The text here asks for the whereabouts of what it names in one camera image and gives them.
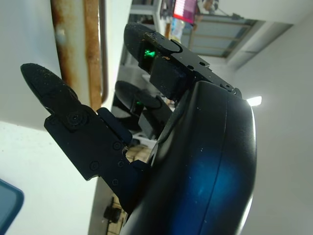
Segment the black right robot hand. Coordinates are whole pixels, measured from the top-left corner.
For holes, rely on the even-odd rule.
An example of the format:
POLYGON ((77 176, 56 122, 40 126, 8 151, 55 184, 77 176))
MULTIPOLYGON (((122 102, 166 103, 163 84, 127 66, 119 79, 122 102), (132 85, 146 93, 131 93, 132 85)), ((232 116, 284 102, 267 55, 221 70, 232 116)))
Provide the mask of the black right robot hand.
POLYGON ((62 79, 21 65, 49 111, 44 126, 80 174, 101 177, 127 213, 123 235, 238 235, 249 213, 257 166, 255 119, 239 89, 174 40, 129 23, 124 43, 150 82, 176 104, 118 81, 115 94, 156 137, 147 162, 129 161, 132 135, 106 108, 83 105, 62 79))

